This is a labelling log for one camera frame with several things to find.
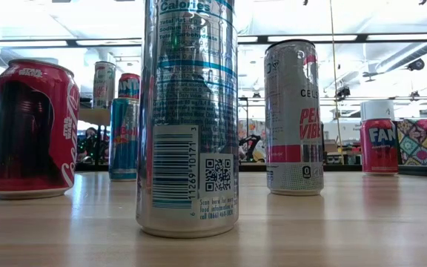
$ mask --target aluminum can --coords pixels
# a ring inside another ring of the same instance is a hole
[[[118,81],[118,98],[139,100],[139,75],[123,73]]]
[[[238,219],[234,1],[149,0],[145,18],[136,219],[221,234]]]
[[[317,195],[324,188],[317,54],[306,40],[265,55],[266,170],[271,193]]]
[[[92,108],[111,108],[115,97],[116,66],[111,62],[95,63]]]
[[[139,76],[123,73],[118,96],[111,106],[109,173],[112,181],[133,181],[138,163]]]
[[[390,119],[370,119],[360,127],[362,170],[371,175],[398,173],[395,126]]]
[[[0,75],[0,198],[53,197],[73,186],[79,98],[68,69],[9,62]]]
[[[398,148],[393,100],[371,100],[360,104],[362,170],[370,175],[398,173]]]

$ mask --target qr code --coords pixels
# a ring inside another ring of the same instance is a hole
[[[205,191],[231,189],[231,163],[230,159],[205,159]]]

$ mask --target white can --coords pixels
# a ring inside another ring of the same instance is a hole
[[[111,108],[115,96],[116,66],[111,62],[95,63],[92,108]]]
[[[324,188],[317,54],[287,40],[265,55],[267,177],[271,193],[317,195]]]

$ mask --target fanta logo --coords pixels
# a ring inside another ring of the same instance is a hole
[[[393,129],[370,128],[368,129],[368,134],[373,146],[394,146],[397,138]]]
[[[139,83],[135,79],[127,79],[119,82],[118,97],[137,97],[139,95]]]

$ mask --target silver can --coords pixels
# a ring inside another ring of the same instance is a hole
[[[306,40],[265,55],[267,180],[271,193],[317,195],[324,188],[317,54]]]
[[[115,96],[116,66],[111,62],[95,63],[92,108],[111,108]]]
[[[212,236],[238,219],[233,2],[145,2],[136,219],[149,234]]]

